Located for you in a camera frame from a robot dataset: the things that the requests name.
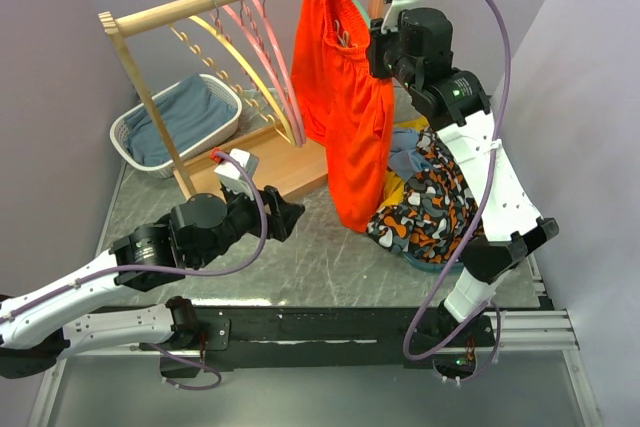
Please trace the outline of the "orange shorts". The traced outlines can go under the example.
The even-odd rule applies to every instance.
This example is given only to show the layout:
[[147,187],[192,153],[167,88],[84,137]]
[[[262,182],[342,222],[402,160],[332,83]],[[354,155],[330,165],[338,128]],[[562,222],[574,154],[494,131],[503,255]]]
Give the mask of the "orange shorts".
[[[334,21],[349,32],[341,47]],[[394,88],[371,76],[369,29],[349,0],[303,0],[291,80],[308,138],[326,153],[341,223],[363,232],[383,197],[394,124]]]

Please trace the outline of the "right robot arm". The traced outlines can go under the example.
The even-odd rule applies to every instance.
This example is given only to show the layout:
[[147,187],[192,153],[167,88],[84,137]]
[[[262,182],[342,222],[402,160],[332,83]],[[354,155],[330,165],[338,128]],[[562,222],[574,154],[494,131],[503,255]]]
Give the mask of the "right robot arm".
[[415,144],[424,166],[405,180],[401,201],[378,209],[366,234],[420,262],[462,264],[429,333],[460,345],[508,272],[555,237],[558,224],[522,188],[479,78],[454,67],[445,14],[402,8],[374,20],[370,34],[373,76],[397,80],[427,126]]

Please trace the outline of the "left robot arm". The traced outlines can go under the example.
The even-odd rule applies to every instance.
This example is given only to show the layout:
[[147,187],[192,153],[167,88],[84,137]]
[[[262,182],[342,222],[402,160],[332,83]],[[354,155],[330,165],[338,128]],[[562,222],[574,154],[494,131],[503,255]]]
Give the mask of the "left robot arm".
[[184,349],[203,325],[190,300],[103,312],[120,297],[149,292],[207,265],[246,234],[283,242],[305,208],[267,186],[253,200],[225,190],[197,194],[156,222],[137,227],[87,265],[32,293],[1,300],[1,375],[29,377],[78,353],[127,343]]

